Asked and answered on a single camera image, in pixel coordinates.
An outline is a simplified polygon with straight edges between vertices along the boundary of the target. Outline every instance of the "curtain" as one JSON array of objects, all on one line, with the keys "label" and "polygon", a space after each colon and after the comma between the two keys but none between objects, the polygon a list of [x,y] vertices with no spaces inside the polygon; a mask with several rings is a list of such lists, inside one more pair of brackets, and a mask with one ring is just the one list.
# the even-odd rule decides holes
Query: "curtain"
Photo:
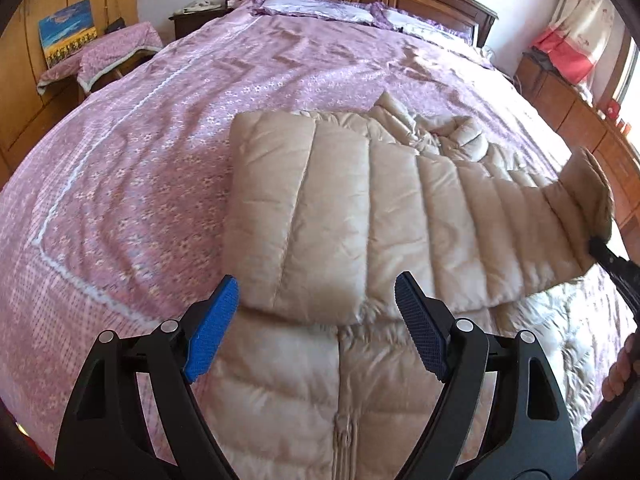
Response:
[{"label": "curtain", "polygon": [[602,56],[615,17],[610,0],[560,0],[551,23],[533,46],[549,55],[569,83],[578,84]]}]

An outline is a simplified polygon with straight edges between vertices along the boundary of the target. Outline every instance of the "finger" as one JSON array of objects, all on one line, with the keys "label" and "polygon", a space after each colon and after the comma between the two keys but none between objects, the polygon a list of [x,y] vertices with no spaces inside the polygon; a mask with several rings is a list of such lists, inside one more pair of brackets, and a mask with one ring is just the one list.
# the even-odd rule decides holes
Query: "finger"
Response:
[{"label": "finger", "polygon": [[602,397],[604,397],[604,400],[607,402],[611,402],[616,397],[616,394],[613,392],[613,388],[609,384],[608,377],[602,381]]},{"label": "finger", "polygon": [[618,370],[622,381],[626,383],[631,375],[631,361],[629,361],[629,355],[626,353],[625,349],[622,349],[618,354],[616,369]]},{"label": "finger", "polygon": [[622,376],[620,375],[616,365],[613,365],[609,372],[609,384],[617,396],[625,390],[625,381],[622,380]]},{"label": "finger", "polygon": [[635,341],[634,336],[635,334],[630,334],[625,340],[626,353],[631,352],[632,348],[634,347],[634,341]]}]

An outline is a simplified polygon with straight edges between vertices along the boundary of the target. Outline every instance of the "bedspread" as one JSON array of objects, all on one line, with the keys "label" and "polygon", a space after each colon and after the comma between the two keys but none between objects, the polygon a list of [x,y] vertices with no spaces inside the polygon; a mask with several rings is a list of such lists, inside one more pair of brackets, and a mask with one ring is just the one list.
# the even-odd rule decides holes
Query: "bedspread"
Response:
[{"label": "bedspread", "polygon": [[[427,116],[473,116],[489,140],[553,177],[569,151],[497,71],[396,32],[313,18],[251,16],[246,2],[91,95],[27,156],[0,194],[0,397],[53,456],[66,400],[95,337],[146,333],[220,279],[231,182],[228,127],[257,109],[367,110],[384,91]],[[566,323],[562,362],[598,384],[630,316],[592,269],[588,316]],[[509,320],[514,327],[526,319]],[[585,350],[575,341],[588,330]],[[584,335],[579,338],[582,343]],[[194,385],[205,416],[211,375]],[[150,385],[141,385],[162,446]]]}]

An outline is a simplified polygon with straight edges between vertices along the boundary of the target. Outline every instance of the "painting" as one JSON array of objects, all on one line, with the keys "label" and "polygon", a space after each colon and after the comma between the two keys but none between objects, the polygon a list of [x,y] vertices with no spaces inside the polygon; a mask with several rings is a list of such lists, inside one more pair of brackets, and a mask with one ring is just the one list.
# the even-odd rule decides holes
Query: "painting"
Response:
[{"label": "painting", "polygon": [[59,10],[41,20],[39,26],[40,42],[49,68],[98,37],[89,0]]}]

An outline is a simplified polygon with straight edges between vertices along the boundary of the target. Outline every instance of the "dark blue gripper pad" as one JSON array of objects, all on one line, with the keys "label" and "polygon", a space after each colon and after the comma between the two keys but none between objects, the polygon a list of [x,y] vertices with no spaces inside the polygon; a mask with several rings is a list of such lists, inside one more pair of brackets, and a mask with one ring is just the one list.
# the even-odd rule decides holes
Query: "dark blue gripper pad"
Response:
[{"label": "dark blue gripper pad", "polygon": [[216,290],[209,311],[189,341],[189,353],[184,365],[184,376],[193,383],[205,374],[218,351],[226,329],[236,313],[240,301],[240,288],[235,278],[224,280]]},{"label": "dark blue gripper pad", "polygon": [[[453,316],[444,303],[425,297],[408,272],[404,272],[396,278],[395,292],[396,304],[411,339],[414,340],[422,364],[427,371],[434,373],[439,381],[444,382],[449,376],[449,367],[446,361],[447,339]],[[430,313],[427,302],[433,302],[431,303],[432,308],[446,309],[450,321],[443,312]],[[440,327],[432,314],[440,315]]]}]

